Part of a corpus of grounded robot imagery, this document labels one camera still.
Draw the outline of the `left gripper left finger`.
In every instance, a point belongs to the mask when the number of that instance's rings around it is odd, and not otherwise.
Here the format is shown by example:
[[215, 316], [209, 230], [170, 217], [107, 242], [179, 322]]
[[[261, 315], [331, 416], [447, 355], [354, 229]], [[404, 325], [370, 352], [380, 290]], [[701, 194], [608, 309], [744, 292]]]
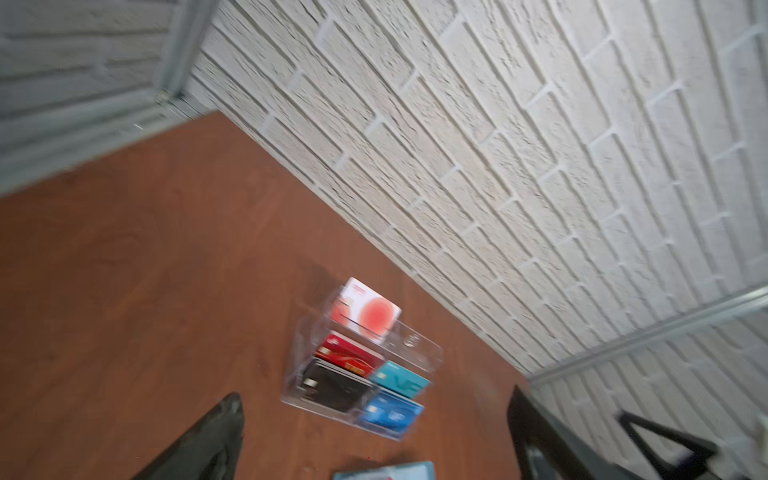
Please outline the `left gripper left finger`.
[[234, 479], [244, 430], [242, 398], [231, 392], [133, 479]]

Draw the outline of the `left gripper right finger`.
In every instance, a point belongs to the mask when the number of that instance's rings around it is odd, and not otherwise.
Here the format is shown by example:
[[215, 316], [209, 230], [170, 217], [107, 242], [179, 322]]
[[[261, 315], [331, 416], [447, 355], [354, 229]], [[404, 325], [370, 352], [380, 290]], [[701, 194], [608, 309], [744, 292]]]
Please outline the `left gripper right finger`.
[[507, 423], [523, 479], [634, 479], [610, 463], [521, 387], [513, 390]]

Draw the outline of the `blue leather card holder wallet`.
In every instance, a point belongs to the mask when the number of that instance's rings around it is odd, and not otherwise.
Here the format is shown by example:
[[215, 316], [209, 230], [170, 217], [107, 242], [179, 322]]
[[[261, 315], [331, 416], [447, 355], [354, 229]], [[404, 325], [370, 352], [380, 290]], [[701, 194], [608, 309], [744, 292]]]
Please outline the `blue leather card holder wallet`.
[[431, 461], [414, 462], [369, 469], [364, 471], [338, 472], [333, 480], [435, 480]]

